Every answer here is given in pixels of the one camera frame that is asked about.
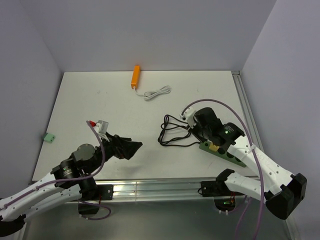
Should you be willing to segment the yellow USB plug adapter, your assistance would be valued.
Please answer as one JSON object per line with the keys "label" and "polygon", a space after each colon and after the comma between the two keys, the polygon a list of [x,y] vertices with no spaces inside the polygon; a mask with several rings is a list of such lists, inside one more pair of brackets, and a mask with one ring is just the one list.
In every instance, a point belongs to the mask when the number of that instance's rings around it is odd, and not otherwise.
{"label": "yellow USB plug adapter", "polygon": [[217,152],[219,150],[219,148],[220,148],[219,146],[217,146],[217,145],[215,145],[213,143],[211,143],[209,145],[209,150],[212,151],[212,152]]}

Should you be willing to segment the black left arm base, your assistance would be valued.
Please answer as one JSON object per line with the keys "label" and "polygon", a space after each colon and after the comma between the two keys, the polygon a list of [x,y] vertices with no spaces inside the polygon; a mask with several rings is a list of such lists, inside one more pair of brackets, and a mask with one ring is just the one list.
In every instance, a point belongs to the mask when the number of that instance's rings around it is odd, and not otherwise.
{"label": "black left arm base", "polygon": [[[80,201],[77,209],[81,218],[97,221],[108,218],[111,215],[111,209],[108,206],[102,205],[102,201],[111,201],[113,199],[114,186],[112,184],[103,184],[97,186],[97,191],[93,195],[91,201],[94,203],[86,204]],[[96,217],[99,210],[106,210],[105,216]]]}

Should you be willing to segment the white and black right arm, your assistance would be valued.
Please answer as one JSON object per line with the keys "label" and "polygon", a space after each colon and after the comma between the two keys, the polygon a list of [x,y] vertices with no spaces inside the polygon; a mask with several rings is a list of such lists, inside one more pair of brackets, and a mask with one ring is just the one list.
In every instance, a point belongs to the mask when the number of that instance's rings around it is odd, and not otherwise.
{"label": "white and black right arm", "polygon": [[216,189],[222,195],[238,192],[261,200],[277,218],[286,220],[305,198],[307,178],[274,162],[262,150],[250,143],[245,132],[234,123],[222,123],[210,107],[195,110],[189,107],[183,114],[193,135],[209,141],[240,160],[259,180],[226,169],[216,178]]}

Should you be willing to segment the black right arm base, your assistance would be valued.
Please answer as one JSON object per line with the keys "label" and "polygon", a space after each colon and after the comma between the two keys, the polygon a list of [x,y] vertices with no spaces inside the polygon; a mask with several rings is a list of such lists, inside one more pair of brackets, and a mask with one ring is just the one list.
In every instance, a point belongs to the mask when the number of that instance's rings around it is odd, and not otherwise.
{"label": "black right arm base", "polygon": [[222,173],[220,173],[215,180],[201,181],[200,188],[197,190],[197,193],[202,197],[227,196],[229,197],[229,199],[226,200],[226,203],[221,203],[219,205],[226,208],[234,208],[236,206],[235,193],[230,191],[225,184],[225,181],[232,173],[235,173],[235,171],[226,169]]}

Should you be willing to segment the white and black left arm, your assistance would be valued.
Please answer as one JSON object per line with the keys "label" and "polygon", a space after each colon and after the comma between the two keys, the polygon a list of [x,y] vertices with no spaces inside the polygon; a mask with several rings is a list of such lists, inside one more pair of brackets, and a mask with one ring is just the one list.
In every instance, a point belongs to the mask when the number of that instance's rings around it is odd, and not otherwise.
{"label": "white and black left arm", "polygon": [[143,146],[118,135],[99,139],[99,146],[82,144],[42,179],[0,201],[0,235],[20,231],[27,220],[70,201],[90,201],[98,194],[94,176],[112,157],[130,160]]}

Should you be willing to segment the green plug adapter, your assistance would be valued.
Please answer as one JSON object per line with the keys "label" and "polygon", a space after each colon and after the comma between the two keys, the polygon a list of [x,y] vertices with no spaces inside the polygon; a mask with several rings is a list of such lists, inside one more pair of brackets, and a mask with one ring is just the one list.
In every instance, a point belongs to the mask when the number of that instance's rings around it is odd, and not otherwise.
{"label": "green plug adapter", "polygon": [[46,132],[43,137],[42,140],[46,143],[52,143],[55,140],[56,136],[52,133]]}

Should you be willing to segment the green power strip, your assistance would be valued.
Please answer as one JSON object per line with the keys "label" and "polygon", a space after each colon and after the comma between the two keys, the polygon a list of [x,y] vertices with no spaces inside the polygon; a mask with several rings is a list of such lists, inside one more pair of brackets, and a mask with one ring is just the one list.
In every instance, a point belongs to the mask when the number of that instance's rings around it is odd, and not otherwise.
{"label": "green power strip", "polygon": [[219,147],[217,152],[213,152],[213,151],[209,150],[209,145],[211,143],[212,142],[210,142],[210,141],[201,142],[199,144],[199,149],[202,151],[205,151],[209,154],[212,154],[220,159],[223,159],[225,161],[229,161],[230,163],[235,164],[237,166],[240,166],[242,168],[246,167],[246,165],[243,162],[241,162],[237,157],[233,156],[232,154],[226,152],[222,147]]}

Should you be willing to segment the orange power strip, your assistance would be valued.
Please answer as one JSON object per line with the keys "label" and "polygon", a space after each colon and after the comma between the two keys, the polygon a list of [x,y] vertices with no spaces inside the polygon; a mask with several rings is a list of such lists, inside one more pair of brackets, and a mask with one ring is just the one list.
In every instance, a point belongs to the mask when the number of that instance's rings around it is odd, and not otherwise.
{"label": "orange power strip", "polygon": [[139,65],[135,65],[132,73],[130,86],[132,89],[137,89],[140,80],[141,67]]}

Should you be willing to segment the aluminium right rail frame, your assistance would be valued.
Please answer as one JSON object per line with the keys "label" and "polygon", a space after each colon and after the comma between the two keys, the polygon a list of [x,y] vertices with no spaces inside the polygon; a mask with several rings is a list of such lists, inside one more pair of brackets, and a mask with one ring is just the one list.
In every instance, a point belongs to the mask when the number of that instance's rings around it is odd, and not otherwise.
{"label": "aluminium right rail frame", "polygon": [[[259,135],[259,131],[253,116],[253,112],[251,110],[251,106],[247,98],[244,85],[241,79],[241,71],[231,71],[231,74],[232,74],[234,84],[238,93],[238,97],[242,107],[242,112],[245,118],[245,122],[247,124],[249,133],[252,137],[253,143],[256,144],[262,151],[264,151],[263,144]],[[298,227],[296,225],[293,215],[290,215],[285,220],[285,225],[286,225],[290,240],[301,240],[301,236],[298,231]]]}

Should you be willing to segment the aluminium rail frame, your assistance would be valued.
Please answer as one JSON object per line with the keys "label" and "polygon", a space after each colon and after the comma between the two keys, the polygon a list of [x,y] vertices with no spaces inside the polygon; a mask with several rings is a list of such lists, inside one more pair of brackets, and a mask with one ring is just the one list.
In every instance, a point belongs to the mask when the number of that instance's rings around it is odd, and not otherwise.
{"label": "aluminium rail frame", "polygon": [[[252,137],[253,143],[256,144],[262,151],[264,151],[263,144],[259,135],[259,131],[253,116],[253,112],[251,110],[251,106],[247,98],[244,85],[241,79],[241,71],[231,71],[231,74],[232,74],[234,84],[238,93],[238,97],[242,107],[242,112],[245,118],[245,122],[247,124],[249,133]],[[290,240],[301,240],[301,236],[298,231],[298,227],[296,225],[293,215],[290,215],[285,220],[285,225],[286,225]]]}
{"label": "aluminium rail frame", "polygon": [[202,197],[200,179],[114,181],[102,220],[77,215],[67,203],[45,212],[14,235],[16,240],[287,240],[284,221],[268,211],[258,221],[259,203],[236,198],[237,209],[219,213],[219,197]]}

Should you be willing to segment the aluminium front rail frame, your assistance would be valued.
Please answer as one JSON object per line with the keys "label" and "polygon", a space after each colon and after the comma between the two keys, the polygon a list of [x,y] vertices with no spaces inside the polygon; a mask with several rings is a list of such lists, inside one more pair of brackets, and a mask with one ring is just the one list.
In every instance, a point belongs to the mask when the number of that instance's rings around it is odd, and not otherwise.
{"label": "aluminium front rail frame", "polygon": [[219,197],[202,197],[200,179],[114,181],[102,220],[77,215],[67,203],[45,212],[14,235],[16,240],[287,240],[284,221],[268,211],[258,221],[259,203],[236,198],[237,209],[219,213]]}

